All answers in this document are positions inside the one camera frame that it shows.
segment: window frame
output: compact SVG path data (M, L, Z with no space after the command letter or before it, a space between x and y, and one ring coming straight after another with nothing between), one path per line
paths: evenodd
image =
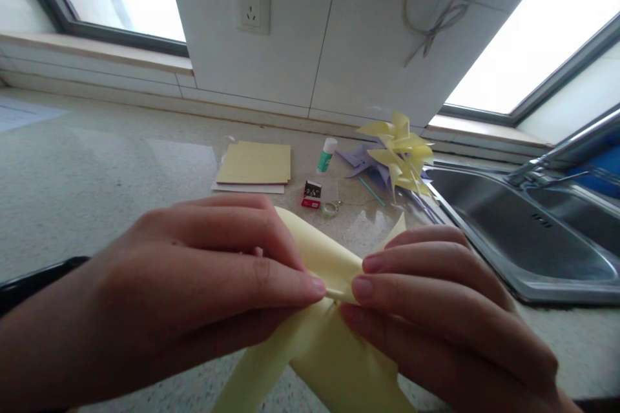
M68 0L38 1L47 13L47 16L49 16L56 31L60 34L142 48L169 55L189 57L187 44L184 42L79 21Z
M523 99L510 114L493 113L466 106L444 103L440 115L471 119L484 123L516 127L537 108L553 97L562 87L599 59L620 41L620 13L616 14L594 36L573 53L557 70Z

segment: speckled countertop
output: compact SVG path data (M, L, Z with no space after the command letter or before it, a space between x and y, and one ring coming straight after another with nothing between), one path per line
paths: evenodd
M274 204L359 256L372 251L400 215L397 206L382 208L358 181L344 179L349 167L337 157L328 177L338 179L344 202L339 215L326 219L299 205L305 180L316 179L324 136L16 89L2 90L0 96L69 111L0 134L0 281L66 257L93 254L148 209L211 195L229 136L290 144L293 179L284 195L272 196ZM338 143L343 149L357 145L347 139ZM408 227L425 222L408 212ZM620 310L519 306L519 312L559 358L559 384L569 396L620 395ZM210 411L239 357L211 361L80 411ZM399 382L418 408L443 407L406 379ZM326 411L290 368L262 410Z

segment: stainless steel sink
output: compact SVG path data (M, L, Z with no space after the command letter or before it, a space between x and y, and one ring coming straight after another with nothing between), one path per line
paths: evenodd
M553 216L620 257L620 213L611 209L613 205L566 190L527 189L526 193Z
M493 172L427 174L442 208L521 301L620 304L620 228L597 207L562 192L521 192Z

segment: white cable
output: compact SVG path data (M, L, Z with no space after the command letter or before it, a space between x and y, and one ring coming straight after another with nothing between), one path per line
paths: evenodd
M457 24L463 16L469 10L470 5L476 0L464 0L465 3L461 3L459 5L454 5L456 0L450 0L447 7L441 12L439 18L435 21L435 24L429 29L418 29L417 27L411 24L409 20L409 16L407 15L407 0L402 0L402 22L405 24L405 27L409 32L413 35L423 35L424 40L412 51L405 60L405 68L409 65L409 62L415 57L417 52L424 47L423 57L428 55L428 52L431 50L431 46L433 45L433 41L437 34L442 32L445 29L451 28L455 24Z

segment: power socket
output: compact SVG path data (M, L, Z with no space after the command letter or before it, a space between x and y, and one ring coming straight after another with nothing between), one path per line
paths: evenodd
M241 23L244 26L260 28L260 0L240 0Z
M269 35L271 0L232 0L232 5L237 29Z

